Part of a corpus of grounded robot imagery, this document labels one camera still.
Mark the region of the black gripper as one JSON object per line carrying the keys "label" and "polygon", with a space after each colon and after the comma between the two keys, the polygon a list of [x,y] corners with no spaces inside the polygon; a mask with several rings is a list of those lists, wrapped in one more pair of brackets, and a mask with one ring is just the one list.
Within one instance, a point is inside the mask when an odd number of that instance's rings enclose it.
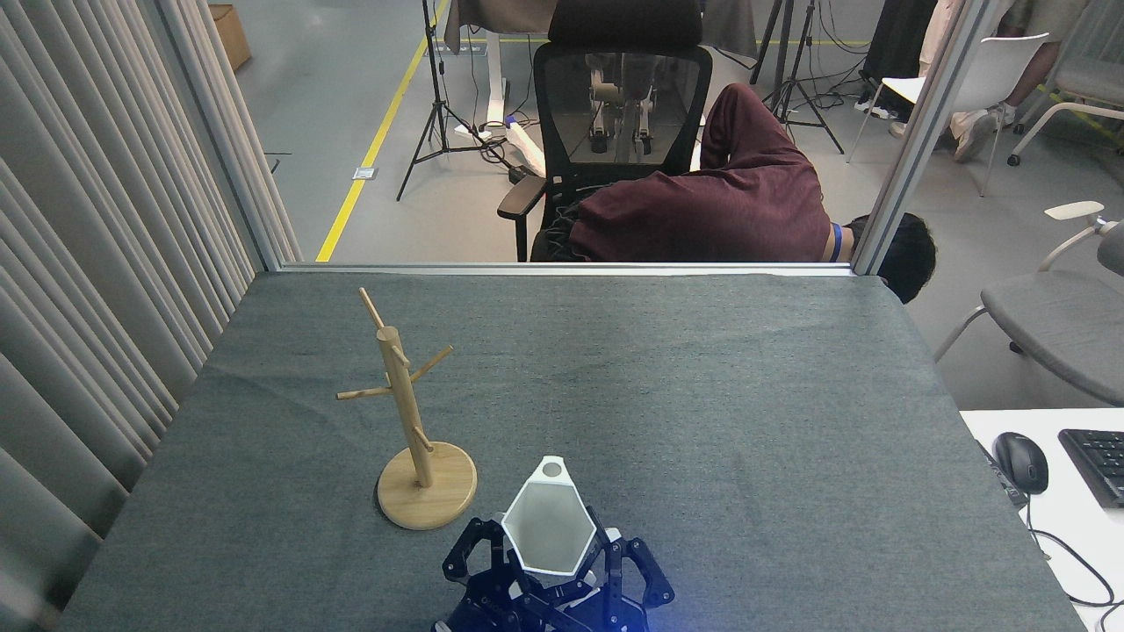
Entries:
{"label": "black gripper", "polygon": [[[450,583],[465,592],[436,631],[650,631],[647,607],[662,607],[676,593],[646,542],[599,529],[605,581],[583,580],[545,587],[527,578],[522,592],[514,575],[507,536],[496,520],[470,520],[442,563]],[[623,596],[627,557],[644,580],[643,599]]]}

